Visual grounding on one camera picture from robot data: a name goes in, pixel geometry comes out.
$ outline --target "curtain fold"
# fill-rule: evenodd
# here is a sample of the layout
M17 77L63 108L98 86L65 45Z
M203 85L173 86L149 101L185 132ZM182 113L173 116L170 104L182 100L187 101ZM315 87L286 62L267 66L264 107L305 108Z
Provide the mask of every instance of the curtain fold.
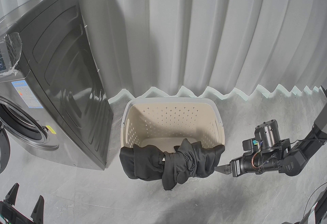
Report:
M28 0L0 0L0 17ZM327 88L327 0L80 0L108 97Z

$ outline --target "gray floor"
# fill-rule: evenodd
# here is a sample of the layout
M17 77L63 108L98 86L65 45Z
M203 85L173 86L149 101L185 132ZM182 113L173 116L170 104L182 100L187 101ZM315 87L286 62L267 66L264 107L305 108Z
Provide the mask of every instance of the gray floor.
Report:
M210 93L204 96L215 101L224 123L226 151L220 164L241 156L242 140L253 137L256 125L265 120L278 121L281 138L304 138L327 102L321 90L296 96L276 90L268 98L256 91L247 101L235 93L224 100ZM215 172L205 179L189 179L172 191L164 191L161 181L130 180L118 157L121 118L128 100L112 104L114 123L105 171L77 169L34 157L10 139L10 162L0 175L0 199L18 182L16 208L30 216L43 195L45 224L279 224L300 221L311 193L327 181L326 147L296 177L267 172L233 178Z

